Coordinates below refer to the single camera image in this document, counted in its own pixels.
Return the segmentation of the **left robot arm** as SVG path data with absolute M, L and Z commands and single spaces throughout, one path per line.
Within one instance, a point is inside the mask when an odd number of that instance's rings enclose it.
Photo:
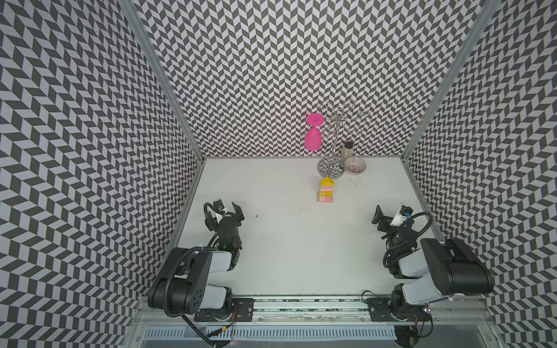
M 200 315 L 202 320 L 228 320 L 233 314 L 233 294 L 229 287 L 209 284 L 212 273 L 233 271 L 242 251 L 239 227 L 245 216 L 233 203 L 225 208 L 221 200 L 205 203 L 205 225 L 213 232 L 206 246 L 174 247 L 167 256 L 151 289 L 147 304 L 168 317 Z

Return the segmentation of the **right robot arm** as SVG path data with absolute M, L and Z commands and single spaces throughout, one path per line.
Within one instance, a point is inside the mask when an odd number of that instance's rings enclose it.
M 390 217 L 377 207 L 372 223 L 386 245 L 382 265 L 400 280 L 389 297 L 373 294 L 366 299 L 373 322 L 423 321 L 432 303 L 493 291 L 493 275 L 464 241 L 424 237 L 433 223 L 431 213 L 415 213 L 403 205 Z

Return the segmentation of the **yellow wedge block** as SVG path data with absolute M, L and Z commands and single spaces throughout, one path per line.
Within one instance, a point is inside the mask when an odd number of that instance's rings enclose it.
M 334 186 L 334 180 L 332 178 L 326 177 L 320 181 L 320 186 Z

